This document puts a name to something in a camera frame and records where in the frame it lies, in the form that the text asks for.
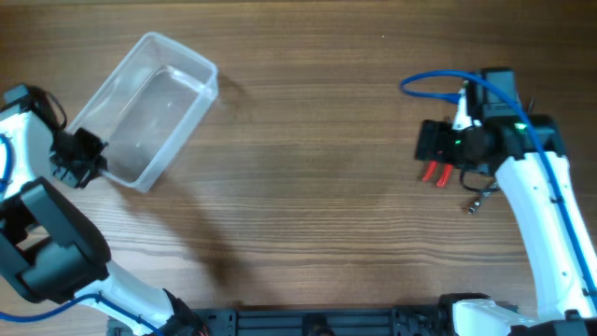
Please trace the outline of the red handled cutters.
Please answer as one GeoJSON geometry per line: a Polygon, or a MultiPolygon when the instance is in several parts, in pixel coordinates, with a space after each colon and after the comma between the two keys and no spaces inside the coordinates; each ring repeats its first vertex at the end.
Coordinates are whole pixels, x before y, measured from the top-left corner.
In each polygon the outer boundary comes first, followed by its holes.
{"type": "Polygon", "coordinates": [[[433,177],[436,177],[436,186],[438,188],[445,188],[451,179],[452,172],[452,164],[430,161],[423,172],[422,181],[429,182],[433,177]]]}

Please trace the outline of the clear plastic storage container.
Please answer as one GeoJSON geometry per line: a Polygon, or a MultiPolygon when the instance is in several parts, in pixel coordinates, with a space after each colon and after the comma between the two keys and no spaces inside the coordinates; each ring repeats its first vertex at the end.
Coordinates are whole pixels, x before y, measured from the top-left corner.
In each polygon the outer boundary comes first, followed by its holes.
{"type": "Polygon", "coordinates": [[[218,69],[158,33],[141,37],[70,123],[107,143],[101,175],[148,192],[218,96],[218,69]]]}

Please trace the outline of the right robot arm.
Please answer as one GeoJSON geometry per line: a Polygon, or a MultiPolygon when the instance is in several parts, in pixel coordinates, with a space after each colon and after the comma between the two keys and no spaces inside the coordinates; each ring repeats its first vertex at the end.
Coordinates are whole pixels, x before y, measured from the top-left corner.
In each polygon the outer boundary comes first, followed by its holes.
{"type": "Polygon", "coordinates": [[[593,335],[596,332],[596,252],[570,177],[567,151],[555,121],[523,106],[514,72],[434,70],[402,80],[399,88],[432,77],[456,77],[455,93],[420,97],[457,107],[452,121],[425,120],[415,158],[427,164],[422,179],[443,168],[437,187],[454,170],[489,176],[470,187],[480,200],[504,193],[517,220],[531,265],[536,314],[514,312],[477,293],[448,294],[437,305],[435,332],[444,335],[593,335]]]}

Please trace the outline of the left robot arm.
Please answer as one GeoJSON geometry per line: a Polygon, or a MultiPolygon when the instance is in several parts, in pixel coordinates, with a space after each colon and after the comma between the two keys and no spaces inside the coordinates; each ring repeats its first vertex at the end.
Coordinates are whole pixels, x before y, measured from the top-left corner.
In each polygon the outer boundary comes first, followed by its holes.
{"type": "Polygon", "coordinates": [[[1,108],[1,274],[41,315],[2,314],[29,323],[76,305],[100,311],[134,335],[207,335],[207,324],[181,299],[152,287],[112,260],[102,233],[52,182],[83,189],[106,166],[105,141],[65,130],[56,97],[17,85],[1,108]]]}

